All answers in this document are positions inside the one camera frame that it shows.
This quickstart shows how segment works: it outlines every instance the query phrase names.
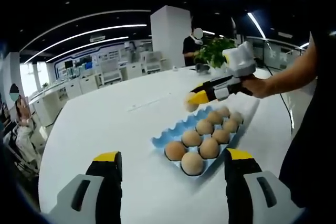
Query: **black sleeve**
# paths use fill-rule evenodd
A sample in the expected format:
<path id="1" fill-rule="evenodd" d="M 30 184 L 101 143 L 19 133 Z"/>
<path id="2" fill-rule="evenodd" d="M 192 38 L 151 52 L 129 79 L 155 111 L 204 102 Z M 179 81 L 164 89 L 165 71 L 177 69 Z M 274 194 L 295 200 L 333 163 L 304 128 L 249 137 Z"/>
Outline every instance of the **black sleeve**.
<path id="1" fill-rule="evenodd" d="M 185 38 L 183 41 L 183 54 L 187 54 L 188 52 L 194 52 L 194 51 L 190 45 L 188 38 Z"/>

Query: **egg carton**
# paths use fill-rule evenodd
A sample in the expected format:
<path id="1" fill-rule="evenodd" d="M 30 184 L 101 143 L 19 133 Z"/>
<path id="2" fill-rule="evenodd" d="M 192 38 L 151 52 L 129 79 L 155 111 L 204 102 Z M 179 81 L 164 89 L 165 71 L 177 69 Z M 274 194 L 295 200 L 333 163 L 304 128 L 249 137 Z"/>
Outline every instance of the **egg carton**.
<path id="1" fill-rule="evenodd" d="M 195 130 L 196 129 L 196 124 L 199 122 L 199 120 L 201 119 L 206 119 L 209 112 L 213 111 L 213 108 L 211 106 L 207 106 L 205 109 L 201 109 L 198 110 L 198 112 L 194 115 L 191 114 L 188 116 L 186 121 L 178 121 L 175 125 L 175 128 L 173 129 L 166 129 L 161 133 L 161 136 L 159 138 L 155 138 L 153 137 L 152 143 L 155 146 L 155 148 L 162 153 L 162 155 L 164 155 L 166 158 L 166 154 L 165 154 L 165 146 L 172 141 L 180 141 L 182 134 L 187 131 L 187 130 Z M 229 120 L 229 118 L 227 117 L 223 117 L 223 121 L 227 121 Z M 202 175 L 204 175 L 204 173 L 209 169 L 209 167 L 221 156 L 222 152 L 225 150 L 225 148 L 230 147 L 230 148 L 234 148 L 235 145 L 237 144 L 237 137 L 238 135 L 241 135 L 240 133 L 243 131 L 243 125 L 240 124 L 237 132 L 236 133 L 230 133 L 230 139 L 228 144 L 220 144 L 219 145 L 219 154 L 216 158 L 211 158 L 211 159 L 203 159 L 203 170 L 199 175 L 196 176 L 191 176 L 186 174 L 188 177 L 193 177 L 193 178 L 199 178 Z M 215 124 L 214 125 L 214 129 L 218 130 L 218 129 L 222 129 L 222 125 L 220 124 Z M 203 140 L 205 140 L 207 137 L 211 137 L 211 134 L 205 134 L 205 135 L 201 135 L 201 139 L 202 142 Z M 193 147 L 186 147 L 184 146 L 186 149 L 186 152 L 196 152 L 199 153 L 199 146 L 193 146 Z M 176 165 L 178 168 L 180 168 L 182 171 L 183 169 L 181 168 L 181 161 L 171 161 L 167 158 L 167 160 L 171 163 L 173 163 L 174 165 Z"/>

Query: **egg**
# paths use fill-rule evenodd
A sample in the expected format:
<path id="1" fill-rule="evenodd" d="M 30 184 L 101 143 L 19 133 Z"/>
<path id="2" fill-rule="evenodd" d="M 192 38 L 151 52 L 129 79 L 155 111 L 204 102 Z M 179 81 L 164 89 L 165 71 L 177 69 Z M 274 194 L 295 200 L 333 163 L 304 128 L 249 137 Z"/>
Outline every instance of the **egg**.
<path id="1" fill-rule="evenodd" d="M 216 158 L 219 155 L 219 145 L 214 138 L 208 137 L 201 144 L 199 152 L 204 159 Z"/>
<path id="2" fill-rule="evenodd" d="M 214 133 L 212 133 L 212 138 L 215 139 L 218 144 L 227 144 L 230 140 L 230 131 L 215 130 Z"/>
<path id="3" fill-rule="evenodd" d="M 196 130 L 200 135 L 205 135 L 213 133 L 214 127 L 206 119 L 201 119 L 196 125 Z"/>
<path id="4" fill-rule="evenodd" d="M 243 123 L 243 116 L 239 112 L 232 113 L 230 119 L 235 120 L 238 124 Z"/>
<path id="5" fill-rule="evenodd" d="M 180 161 L 186 153 L 185 147 L 179 141 L 168 143 L 164 149 L 167 158 L 171 161 Z"/>
<path id="6" fill-rule="evenodd" d="M 188 112 L 193 112 L 197 110 L 198 104 L 189 103 L 188 100 L 193 97 L 196 93 L 190 92 L 184 99 L 184 107 Z"/>
<path id="7" fill-rule="evenodd" d="M 182 170 L 190 176 L 199 175 L 203 171 L 203 159 L 196 152 L 187 152 L 181 160 Z"/>
<path id="8" fill-rule="evenodd" d="M 212 124 L 222 124 L 223 117 L 217 111 L 210 111 L 206 118 Z"/>
<path id="9" fill-rule="evenodd" d="M 200 135 L 194 130 L 183 132 L 181 140 L 187 147 L 199 146 L 202 142 Z"/>
<path id="10" fill-rule="evenodd" d="M 229 132 L 236 132 L 237 129 L 238 129 L 238 123 L 233 119 L 230 119 L 223 123 L 223 130 L 227 130 Z"/>
<path id="11" fill-rule="evenodd" d="M 230 110 L 227 108 L 227 106 L 223 106 L 220 109 L 217 110 L 217 112 L 226 118 L 230 116 Z"/>

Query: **white table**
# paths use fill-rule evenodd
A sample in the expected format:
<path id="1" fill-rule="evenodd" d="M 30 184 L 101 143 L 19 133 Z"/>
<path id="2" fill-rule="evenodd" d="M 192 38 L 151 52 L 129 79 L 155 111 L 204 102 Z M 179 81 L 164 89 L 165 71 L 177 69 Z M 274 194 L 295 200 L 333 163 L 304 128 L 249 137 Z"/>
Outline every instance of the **white table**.
<path id="1" fill-rule="evenodd" d="M 264 70 L 256 75 L 267 77 Z M 188 113 L 183 99 L 210 76 L 179 69 L 120 82 L 70 100 L 48 139 L 39 177 L 42 212 L 56 204 L 58 192 L 84 174 L 97 155 L 121 151 L 123 224 L 227 223 L 223 164 L 204 182 L 193 181 L 158 154 L 150 139 Z M 218 106 L 249 113 L 257 99 L 232 95 Z M 290 144 L 290 120 L 281 98 L 261 100 L 239 149 L 249 151 L 263 170 L 279 175 Z"/>

